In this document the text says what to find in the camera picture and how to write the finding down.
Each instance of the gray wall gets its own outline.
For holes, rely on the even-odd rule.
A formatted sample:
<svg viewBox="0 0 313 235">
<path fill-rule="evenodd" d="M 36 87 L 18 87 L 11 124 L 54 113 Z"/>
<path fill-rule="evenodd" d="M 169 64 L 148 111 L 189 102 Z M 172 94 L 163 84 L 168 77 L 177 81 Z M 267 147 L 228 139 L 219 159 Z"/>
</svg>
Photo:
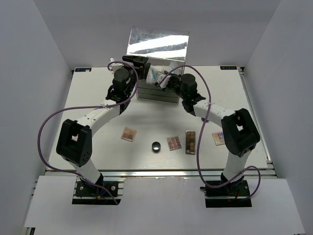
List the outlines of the gray wall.
<svg viewBox="0 0 313 235">
<path fill-rule="evenodd" d="M 275 169 L 313 235 L 313 2 L 282 0 L 246 67 Z"/>
<path fill-rule="evenodd" d="M 64 106 L 70 69 L 32 0 L 0 7 L 0 234 L 18 235 L 35 180 L 44 172 L 38 129 Z M 43 137 L 48 156 L 55 130 Z"/>
<path fill-rule="evenodd" d="M 126 53 L 131 27 L 190 31 L 187 63 L 245 66 L 280 0 L 34 0 L 71 68 Z"/>
</svg>

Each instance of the open lid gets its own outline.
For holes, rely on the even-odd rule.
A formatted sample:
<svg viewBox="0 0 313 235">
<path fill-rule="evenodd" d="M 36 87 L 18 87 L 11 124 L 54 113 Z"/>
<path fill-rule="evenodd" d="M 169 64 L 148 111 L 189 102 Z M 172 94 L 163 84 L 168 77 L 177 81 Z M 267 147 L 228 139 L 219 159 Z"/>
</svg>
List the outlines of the open lid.
<svg viewBox="0 0 313 235">
<path fill-rule="evenodd" d="M 185 62 L 189 32 L 133 26 L 127 55 Z"/>
</svg>

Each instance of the eyeshadow palette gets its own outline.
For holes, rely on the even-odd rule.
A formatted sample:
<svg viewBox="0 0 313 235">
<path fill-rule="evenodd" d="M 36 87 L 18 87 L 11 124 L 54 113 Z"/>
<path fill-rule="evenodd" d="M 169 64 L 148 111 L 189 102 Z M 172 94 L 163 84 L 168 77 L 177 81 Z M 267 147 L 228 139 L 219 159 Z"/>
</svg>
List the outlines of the eyeshadow palette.
<svg viewBox="0 0 313 235">
<path fill-rule="evenodd" d="M 133 142 L 136 133 L 137 133 L 136 130 L 132 130 L 132 129 L 129 129 L 129 128 L 125 127 L 125 129 L 123 131 L 123 134 L 121 136 L 121 139 Z"/>
<path fill-rule="evenodd" d="M 181 143 L 178 136 L 166 138 L 170 151 L 181 148 Z"/>
<path fill-rule="evenodd" d="M 196 132 L 186 131 L 186 154 L 196 154 Z"/>
<path fill-rule="evenodd" d="M 212 136 L 216 146 L 225 144 L 224 133 L 222 131 L 213 133 Z"/>
</svg>

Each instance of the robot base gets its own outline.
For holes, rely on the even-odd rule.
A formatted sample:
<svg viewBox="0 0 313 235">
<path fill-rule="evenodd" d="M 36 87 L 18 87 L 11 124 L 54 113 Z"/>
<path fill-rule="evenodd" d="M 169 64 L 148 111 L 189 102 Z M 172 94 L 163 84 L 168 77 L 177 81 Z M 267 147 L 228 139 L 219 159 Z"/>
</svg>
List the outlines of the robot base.
<svg viewBox="0 0 313 235">
<path fill-rule="evenodd" d="M 104 181 L 103 187 L 109 190 L 113 197 L 118 196 L 118 181 Z M 115 202 L 104 193 L 103 196 L 100 197 L 103 191 L 99 191 L 99 188 L 95 190 L 94 187 L 91 187 L 89 184 L 79 181 L 77 182 L 75 195 L 80 198 L 73 198 L 72 204 L 79 205 L 116 205 Z"/>
<path fill-rule="evenodd" d="M 206 181 L 210 185 L 220 185 L 220 181 Z M 205 191 L 206 208 L 232 208 L 232 207 L 252 207 L 250 199 L 243 200 L 250 196 L 249 186 L 246 180 L 233 186 L 222 188 L 201 187 Z"/>
</svg>

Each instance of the gray storage box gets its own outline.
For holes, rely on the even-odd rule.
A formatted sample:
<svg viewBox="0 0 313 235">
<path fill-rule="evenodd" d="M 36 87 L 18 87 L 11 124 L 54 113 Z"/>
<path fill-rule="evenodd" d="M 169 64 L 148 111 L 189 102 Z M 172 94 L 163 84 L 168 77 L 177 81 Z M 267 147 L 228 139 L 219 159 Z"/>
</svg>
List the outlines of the gray storage box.
<svg viewBox="0 0 313 235">
<path fill-rule="evenodd" d="M 187 53 L 189 32 L 132 27 L 127 47 L 127 55 L 148 57 L 151 70 L 146 80 L 140 80 L 137 98 L 178 103 L 179 97 L 171 90 L 157 88 L 155 78 L 158 70 L 169 71 L 184 65 Z M 184 69 L 176 74 L 183 74 Z"/>
</svg>

